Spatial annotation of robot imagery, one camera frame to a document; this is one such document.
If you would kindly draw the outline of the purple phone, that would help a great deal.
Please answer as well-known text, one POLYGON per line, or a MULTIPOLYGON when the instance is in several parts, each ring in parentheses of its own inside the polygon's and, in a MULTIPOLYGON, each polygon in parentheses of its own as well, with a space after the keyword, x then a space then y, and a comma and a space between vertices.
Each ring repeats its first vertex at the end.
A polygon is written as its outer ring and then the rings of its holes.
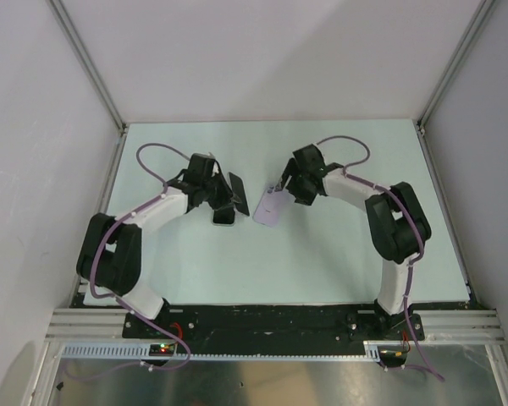
POLYGON ((291 202, 291 195, 285 189, 275 186, 267 187, 252 216, 253 221, 264 226, 274 228, 279 223, 280 215, 291 202))

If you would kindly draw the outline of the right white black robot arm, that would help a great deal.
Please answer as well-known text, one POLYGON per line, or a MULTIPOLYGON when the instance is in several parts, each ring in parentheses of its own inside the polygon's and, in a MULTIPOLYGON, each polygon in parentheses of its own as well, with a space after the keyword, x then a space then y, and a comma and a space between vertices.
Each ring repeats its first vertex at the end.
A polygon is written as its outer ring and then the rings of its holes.
POLYGON ((411 269, 422 259, 432 236, 412 186, 400 182, 387 188, 360 178, 337 162, 327 164, 320 149, 310 144, 292 153, 276 190, 289 192, 304 206, 324 196, 366 213, 374 249, 383 259, 376 304, 384 312, 375 316, 374 328, 386 339, 401 333, 405 328, 401 312, 410 304, 411 269))

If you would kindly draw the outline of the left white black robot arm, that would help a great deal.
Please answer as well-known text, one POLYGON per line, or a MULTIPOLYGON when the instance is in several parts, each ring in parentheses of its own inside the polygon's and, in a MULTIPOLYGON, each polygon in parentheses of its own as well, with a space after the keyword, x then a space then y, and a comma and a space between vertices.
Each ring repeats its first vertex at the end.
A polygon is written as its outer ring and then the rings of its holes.
POLYGON ((213 210, 216 225, 233 225, 237 213, 250 215, 243 180, 234 173, 224 175, 215 157, 195 153, 187 168, 162 181, 162 190, 149 201, 121 216, 94 215, 76 265, 77 273, 89 283, 91 296, 113 299, 142 316, 141 327, 150 336, 164 336, 171 318, 162 311, 165 299, 145 276, 143 243, 204 203, 213 210))

